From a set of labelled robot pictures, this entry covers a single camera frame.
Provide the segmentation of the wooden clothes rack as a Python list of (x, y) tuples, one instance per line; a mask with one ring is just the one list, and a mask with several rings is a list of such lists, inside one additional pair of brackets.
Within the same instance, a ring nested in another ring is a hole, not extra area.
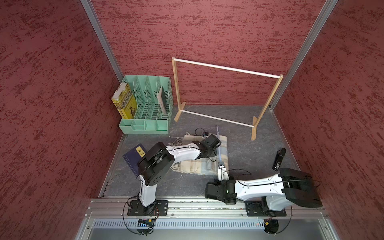
[[(272, 75), (272, 74), (267, 74), (267, 73), (260, 73), (260, 72), (242, 70), (242, 69), (237, 69), (237, 68), (201, 63), (201, 62), (196, 62), (196, 61), (183, 60), (183, 59), (178, 59), (176, 57), (172, 57), (171, 62), (172, 62), (172, 67), (173, 67), (174, 82), (175, 82), (175, 89), (176, 89), (176, 96), (177, 96), (177, 106), (178, 106), (178, 111), (177, 111), (177, 114), (174, 118), (174, 121), (176, 123), (179, 121), (182, 113), (187, 113), (187, 114), (191, 114), (191, 115), (195, 115), (195, 116), (200, 116), (200, 117), (218, 120), (218, 121), (222, 121), (222, 122), (226, 122), (226, 123), (231, 123), (231, 124), (235, 124), (235, 125), (249, 127), (252, 129), (251, 141), (256, 140), (258, 125), (259, 125), (262, 117), (264, 116), (265, 112), (267, 111), (267, 108), (269, 107), (270, 103), (272, 102), (272, 99), (274, 98), (280, 84), (282, 83), (284, 75), (278, 76), (278, 75)], [(259, 116), (253, 117), (253, 123), (251, 125), (248, 125), (248, 124), (244, 124), (244, 123), (240, 123), (240, 122), (236, 122), (236, 121), (230, 121), (227, 119), (217, 118), (217, 117), (213, 117), (213, 116), (209, 116), (209, 115), (203, 115), (203, 114), (199, 114), (199, 113), (185, 110), (186, 102), (181, 102), (177, 63), (185, 63), (185, 64), (191, 64), (191, 65), (196, 65), (196, 66), (203, 66), (203, 67), (208, 67), (208, 68), (226, 70), (226, 71), (231, 71), (231, 72), (238, 72), (238, 73), (244, 73), (244, 74), (249, 74), (249, 75), (273, 78), (273, 79), (276, 79), (277, 81), (276, 81), (266, 103), (264, 104), (263, 109), (261, 110)]]

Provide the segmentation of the light blue clothes hanger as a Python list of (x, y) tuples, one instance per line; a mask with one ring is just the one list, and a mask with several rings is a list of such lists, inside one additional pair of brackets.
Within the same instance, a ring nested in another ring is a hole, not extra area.
[(217, 138), (219, 140), (219, 143), (218, 143), (218, 146), (217, 146), (217, 153), (218, 153), (218, 158), (219, 158), (219, 163), (218, 165), (221, 165), (221, 162), (222, 162), (222, 157), (221, 157), (221, 149), (220, 149), (220, 146), (222, 144), (221, 140), (220, 140), (220, 135), (219, 135), (219, 126), (216, 126), (216, 130), (217, 130)]

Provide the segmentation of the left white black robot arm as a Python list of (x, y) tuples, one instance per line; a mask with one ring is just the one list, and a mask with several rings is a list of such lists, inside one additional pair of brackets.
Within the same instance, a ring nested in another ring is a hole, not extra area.
[(193, 141), (182, 146), (166, 146), (156, 143), (138, 162), (141, 189), (138, 194), (143, 207), (152, 206), (156, 201), (157, 184), (168, 173), (173, 164), (198, 159), (217, 159), (217, 149), (222, 142), (210, 135), (201, 142)]

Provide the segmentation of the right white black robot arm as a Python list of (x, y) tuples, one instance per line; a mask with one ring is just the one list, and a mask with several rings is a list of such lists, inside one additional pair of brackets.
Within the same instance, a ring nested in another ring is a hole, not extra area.
[(222, 180), (206, 184), (205, 198), (227, 205), (262, 199), (267, 211), (279, 212), (291, 205), (321, 208), (315, 180), (309, 173), (281, 168), (278, 174), (257, 180)]

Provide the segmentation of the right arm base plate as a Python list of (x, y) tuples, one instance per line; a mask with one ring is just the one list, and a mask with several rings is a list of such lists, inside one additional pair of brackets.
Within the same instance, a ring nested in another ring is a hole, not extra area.
[(286, 217), (285, 210), (273, 211), (271, 210), (266, 201), (245, 201), (245, 207), (248, 217)]

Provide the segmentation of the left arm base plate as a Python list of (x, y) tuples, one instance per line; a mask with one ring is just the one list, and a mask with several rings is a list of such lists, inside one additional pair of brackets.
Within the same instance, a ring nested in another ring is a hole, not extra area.
[(132, 200), (129, 203), (127, 216), (162, 217), (168, 212), (169, 201), (155, 200), (154, 203), (144, 207), (140, 200)]

